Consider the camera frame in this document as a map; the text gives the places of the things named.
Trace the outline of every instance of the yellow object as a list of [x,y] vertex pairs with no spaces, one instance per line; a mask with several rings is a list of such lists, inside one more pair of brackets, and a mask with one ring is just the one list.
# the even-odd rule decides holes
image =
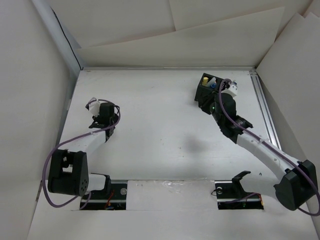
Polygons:
[[207,83],[208,83],[208,81],[209,81],[209,78],[207,78],[206,76],[203,78],[203,80],[202,80],[202,85],[204,86],[204,85],[206,85]]

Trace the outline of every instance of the white tabletop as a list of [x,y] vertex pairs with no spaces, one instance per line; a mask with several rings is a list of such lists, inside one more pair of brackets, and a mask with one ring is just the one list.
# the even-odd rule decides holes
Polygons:
[[[124,211],[79,211],[80,199],[55,209],[41,193],[28,240],[317,240],[311,217],[267,196],[262,196],[265,210],[218,210],[209,179],[228,180],[243,170],[273,174],[198,108],[194,96],[203,72],[237,80],[238,114],[266,135],[247,71],[82,71],[62,140],[88,130],[91,116],[84,105],[89,99],[110,100],[121,107],[121,120],[89,158],[90,171],[114,180],[151,181],[128,182]],[[70,198],[50,196],[57,204]]]

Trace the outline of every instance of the white table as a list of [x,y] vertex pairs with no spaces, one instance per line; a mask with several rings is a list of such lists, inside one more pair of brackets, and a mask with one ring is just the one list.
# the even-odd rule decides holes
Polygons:
[[[309,216],[267,196],[265,210],[218,210],[210,180],[228,180],[243,170],[262,178],[273,174],[198,108],[194,96],[203,73],[236,80],[238,114],[267,136],[248,71],[84,70],[61,140],[88,131],[91,116],[84,105],[92,97],[114,102],[121,108],[120,123],[90,156],[89,169],[113,180],[140,181],[128,183],[126,211],[71,211],[79,199],[54,209],[41,194],[28,239],[318,239]],[[69,198],[51,196],[57,203]]]

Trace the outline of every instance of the table surface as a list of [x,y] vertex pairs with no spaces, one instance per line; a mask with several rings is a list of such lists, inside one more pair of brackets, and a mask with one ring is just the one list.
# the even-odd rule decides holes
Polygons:
[[[41,193],[28,240],[318,239],[311,217],[267,196],[262,196],[265,210],[218,210],[208,179],[228,180],[243,170],[273,174],[224,137],[194,103],[203,72],[236,80],[238,114],[267,135],[247,71],[82,71],[61,140],[88,130],[91,116],[84,105],[92,97],[114,102],[121,107],[120,123],[90,156],[89,169],[114,180],[141,181],[129,181],[125,211],[72,211],[80,199],[55,209]],[[50,196],[56,203],[70,198]]]

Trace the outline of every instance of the red wire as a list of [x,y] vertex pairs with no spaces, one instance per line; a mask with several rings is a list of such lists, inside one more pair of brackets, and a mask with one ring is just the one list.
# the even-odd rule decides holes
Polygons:
[[115,190],[112,190],[112,192],[111,192],[111,194],[110,194],[110,196],[108,198],[108,201],[104,205],[104,209],[106,209],[109,206],[110,199],[113,197],[114,194],[115,194]]

